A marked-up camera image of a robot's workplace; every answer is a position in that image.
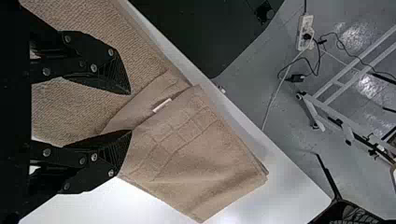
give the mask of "textured fabric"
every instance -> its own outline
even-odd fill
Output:
[[[81,31],[117,49],[134,92],[166,71],[163,61],[108,0],[21,0],[21,4],[57,30]],[[55,146],[99,134],[133,97],[62,78],[34,85],[32,95],[33,135]]]
[[[103,133],[115,132],[120,126],[122,129],[133,130],[154,115],[153,108],[168,98],[174,99],[189,86],[189,83],[174,76],[170,71],[155,78],[111,119]]]
[[[267,175],[199,86],[134,129],[119,173],[198,222],[263,185]]]

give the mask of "screw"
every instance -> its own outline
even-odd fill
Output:
[[[266,17],[268,20],[271,20],[274,16],[275,16],[275,12],[273,9],[270,9],[269,11],[267,11]]]
[[[64,190],[70,189],[70,183],[65,183],[64,184]]]
[[[70,42],[72,42],[72,37],[70,37],[70,35],[66,35],[64,37],[64,41],[66,41],[66,43],[70,43]]]
[[[79,164],[83,165],[83,164],[85,164],[86,161],[87,160],[85,159],[85,157],[83,157],[83,158],[79,159]]]
[[[91,64],[91,70],[95,73],[98,70],[98,67],[96,66],[96,64]]]
[[[50,153],[51,153],[51,151],[50,151],[49,148],[46,148],[46,149],[43,150],[43,156],[44,156],[44,157],[50,156]]]
[[[30,149],[29,143],[23,143],[21,147],[21,152],[27,152]]]
[[[93,154],[91,155],[91,161],[97,161],[97,160],[98,160],[98,154],[93,153]]]
[[[113,176],[114,176],[114,171],[113,171],[113,170],[110,170],[110,171],[108,172],[108,176],[109,176],[109,177],[113,177]]]
[[[43,75],[48,77],[50,75],[50,69],[49,68],[43,68]]]
[[[108,50],[108,55],[110,55],[110,57],[113,57],[113,55],[114,55],[114,50],[113,50],[113,49],[109,49],[109,50]]]
[[[79,61],[79,66],[80,66],[80,67],[85,67],[85,62]]]
[[[302,96],[300,93],[297,93],[297,94],[296,94],[296,98],[297,98],[297,100],[299,100],[299,101],[303,100],[303,96]]]

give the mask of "electrical outlet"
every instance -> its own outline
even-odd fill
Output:
[[[312,28],[314,23],[314,16],[313,15],[303,15],[299,19],[298,23],[298,30],[297,30],[297,50],[302,51],[305,49],[313,49],[315,47],[314,42],[311,40],[303,39],[305,34],[309,34],[314,36],[315,31]]]

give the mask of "white cable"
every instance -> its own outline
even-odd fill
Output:
[[[292,64],[289,65],[288,70],[286,70],[285,76],[283,76],[282,80],[280,81],[279,85],[277,86],[277,89],[276,89],[275,94],[274,94],[273,97],[270,99],[270,103],[268,104],[267,111],[266,111],[266,113],[265,113],[264,121],[262,122],[262,132],[264,132],[265,124],[267,123],[268,116],[269,116],[269,114],[270,114],[270,110],[271,110],[272,104],[273,104],[273,102],[275,101],[275,98],[276,98],[277,94],[278,94],[279,91],[280,91],[280,87],[282,86],[283,82],[285,81],[286,77],[288,76],[288,73],[289,73],[289,70],[291,69],[291,66],[293,65],[293,63],[294,63],[294,62],[295,62],[295,61],[296,61],[307,49],[309,49],[309,46],[311,46],[311,44],[312,44],[313,41],[314,41],[314,36],[312,35],[312,38],[311,38],[311,41],[309,42],[309,45],[308,45],[304,50],[302,50],[300,53],[298,53],[297,56],[293,59],[293,61],[291,61]]]
[[[323,53],[325,53],[325,54],[329,55],[330,57],[332,57],[333,59],[335,59],[337,62],[339,62],[339,63],[341,63],[341,64],[343,64],[343,65],[345,65],[345,66],[348,66],[348,64],[346,64],[346,63],[344,63],[343,61],[337,59],[334,55],[330,54],[330,52],[328,52],[327,50],[321,49],[321,51],[323,51]],[[353,67],[352,69],[355,70],[355,71],[357,71],[357,72],[361,72],[361,70],[359,70],[359,69],[357,69],[357,68],[355,68],[355,67]]]

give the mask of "gray floor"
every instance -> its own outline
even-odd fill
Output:
[[[285,0],[267,30],[213,79],[258,126],[261,126],[270,96],[278,85],[277,71],[297,54],[295,34],[302,10],[302,0]],[[308,12],[315,16],[317,36],[335,31],[354,54],[365,50],[396,24],[395,11],[394,0],[308,0]],[[367,59],[377,56],[395,40],[396,35],[393,35]],[[345,63],[352,61],[335,48],[333,38],[329,39],[328,50]],[[304,56],[315,63],[317,52],[308,51]],[[396,52],[390,54],[377,70],[396,75],[395,59]],[[274,103],[265,133],[329,195],[332,191],[316,158],[306,151],[315,151],[322,156],[346,199],[383,218],[396,218],[396,194],[388,166],[370,158],[364,147],[348,147],[338,133],[313,131],[304,107],[295,99],[297,90],[313,93],[342,68],[343,65],[335,59],[324,56],[319,77],[311,76],[299,85],[285,83]],[[291,72],[306,73],[307,67],[298,63]],[[363,77],[332,103],[333,108],[373,129],[378,136],[396,125],[395,114],[384,112],[381,105],[396,107],[396,88],[370,76]]]

